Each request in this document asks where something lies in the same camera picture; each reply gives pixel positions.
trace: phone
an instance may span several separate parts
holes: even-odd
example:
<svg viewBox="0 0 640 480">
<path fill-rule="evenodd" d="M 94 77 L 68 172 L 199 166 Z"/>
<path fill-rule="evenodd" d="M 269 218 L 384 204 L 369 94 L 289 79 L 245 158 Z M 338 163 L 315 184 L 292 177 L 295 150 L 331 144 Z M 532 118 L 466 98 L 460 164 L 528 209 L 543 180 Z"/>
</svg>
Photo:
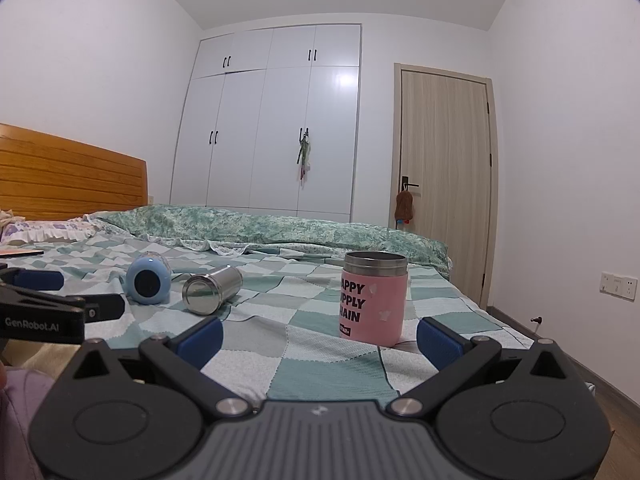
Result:
<svg viewBox="0 0 640 480">
<path fill-rule="evenodd" d="M 0 249 L 0 258 L 18 258 L 20 256 L 40 256 L 44 251 L 39 249 Z"/>
</svg>

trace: wooden headboard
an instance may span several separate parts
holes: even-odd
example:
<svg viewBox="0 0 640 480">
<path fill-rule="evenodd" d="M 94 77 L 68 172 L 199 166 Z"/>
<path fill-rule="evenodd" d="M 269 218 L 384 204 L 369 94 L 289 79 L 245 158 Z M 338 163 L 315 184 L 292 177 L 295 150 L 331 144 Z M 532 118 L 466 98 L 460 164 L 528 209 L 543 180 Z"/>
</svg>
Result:
<svg viewBox="0 0 640 480">
<path fill-rule="evenodd" d="M 0 123 L 0 209 L 65 220 L 146 204 L 144 160 Z"/>
</svg>

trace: skirting board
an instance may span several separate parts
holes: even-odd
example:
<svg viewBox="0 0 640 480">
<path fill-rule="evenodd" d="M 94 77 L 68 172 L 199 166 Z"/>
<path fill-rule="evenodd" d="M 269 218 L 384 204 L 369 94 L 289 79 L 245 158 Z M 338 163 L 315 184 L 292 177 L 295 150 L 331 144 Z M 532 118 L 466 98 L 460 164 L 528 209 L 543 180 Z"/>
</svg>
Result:
<svg viewBox="0 0 640 480">
<path fill-rule="evenodd" d="M 494 316 L 495 319 L 499 319 L 501 322 L 506 323 L 513 329 L 517 330 L 521 334 L 524 334 L 527 337 L 532 338 L 533 340 L 540 338 L 539 335 L 534 334 L 531 330 L 525 328 L 520 323 L 518 323 L 515 319 L 508 316 L 501 310 L 498 310 L 494 306 L 488 306 L 486 309 L 487 313 L 491 316 Z M 574 366 L 578 370 L 578 373 L 582 377 L 585 382 L 592 383 L 596 385 L 596 395 L 598 392 L 606 394 L 607 397 L 614 399 L 619 408 L 621 408 L 627 416 L 629 416 L 632 420 L 634 420 L 637 424 L 640 425 L 640 406 L 636 404 L 632 399 L 627 397 L 624 393 L 622 393 L 619 389 L 617 389 L 612 384 L 608 383 L 598 374 L 595 374 L 591 370 L 589 370 L 586 366 L 576 361 L 571 356 L 568 356 L 569 359 L 574 363 Z"/>
</svg>

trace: door frame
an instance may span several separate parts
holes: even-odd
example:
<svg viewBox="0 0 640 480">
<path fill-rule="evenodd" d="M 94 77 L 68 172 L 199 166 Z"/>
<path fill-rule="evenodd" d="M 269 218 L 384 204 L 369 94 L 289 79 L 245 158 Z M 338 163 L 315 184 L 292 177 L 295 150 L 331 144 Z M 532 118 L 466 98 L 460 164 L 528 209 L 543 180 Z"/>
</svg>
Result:
<svg viewBox="0 0 640 480">
<path fill-rule="evenodd" d="M 486 260 L 484 262 L 484 285 L 480 295 L 480 308 L 486 310 L 491 290 L 491 278 L 494 270 L 495 235 L 498 221 L 498 135 L 495 116 L 494 85 L 491 79 L 475 75 L 427 68 L 424 66 L 394 63 L 394 143 L 391 163 L 391 194 L 389 199 L 389 224 L 396 228 L 396 195 L 400 191 L 400 147 L 402 140 L 402 72 L 419 72 L 474 81 L 484 85 L 487 102 L 489 103 L 489 153 L 491 156 L 490 169 L 490 198 L 489 198 L 489 232 L 487 237 Z"/>
</svg>

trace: door handle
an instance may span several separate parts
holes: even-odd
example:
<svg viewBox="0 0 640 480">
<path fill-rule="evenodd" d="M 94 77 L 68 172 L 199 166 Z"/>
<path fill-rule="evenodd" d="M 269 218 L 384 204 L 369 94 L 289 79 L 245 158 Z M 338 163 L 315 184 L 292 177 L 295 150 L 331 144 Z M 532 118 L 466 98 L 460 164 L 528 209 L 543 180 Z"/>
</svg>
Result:
<svg viewBox="0 0 640 480">
<path fill-rule="evenodd" d="M 403 176 L 402 177 L 402 190 L 406 191 L 409 186 L 411 186 L 411 187 L 420 187 L 419 184 L 409 184 L 409 177 L 408 176 Z"/>
</svg>

